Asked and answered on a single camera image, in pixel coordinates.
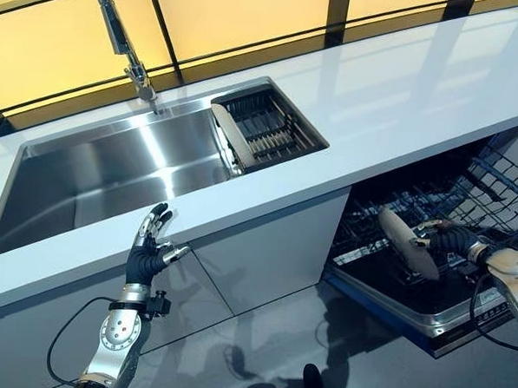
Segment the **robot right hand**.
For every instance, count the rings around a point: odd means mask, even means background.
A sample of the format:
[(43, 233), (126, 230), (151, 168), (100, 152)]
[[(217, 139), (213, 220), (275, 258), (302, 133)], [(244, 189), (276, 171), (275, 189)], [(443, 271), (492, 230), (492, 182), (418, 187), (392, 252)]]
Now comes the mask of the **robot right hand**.
[(494, 248), (483, 242), (477, 234), (465, 226), (446, 220), (429, 220), (418, 226), (424, 231), (423, 237), (410, 239), (415, 247), (431, 248), (444, 253), (456, 253), (458, 256), (477, 263), (492, 254)]

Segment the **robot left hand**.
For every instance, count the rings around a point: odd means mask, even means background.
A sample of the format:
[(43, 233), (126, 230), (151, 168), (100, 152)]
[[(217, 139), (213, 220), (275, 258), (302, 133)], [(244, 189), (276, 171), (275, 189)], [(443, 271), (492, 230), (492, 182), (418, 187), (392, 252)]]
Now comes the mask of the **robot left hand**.
[(187, 255), (189, 246), (158, 244), (157, 235), (173, 217), (169, 205), (157, 204), (143, 219), (133, 240), (126, 264), (126, 283), (151, 286), (155, 275)]

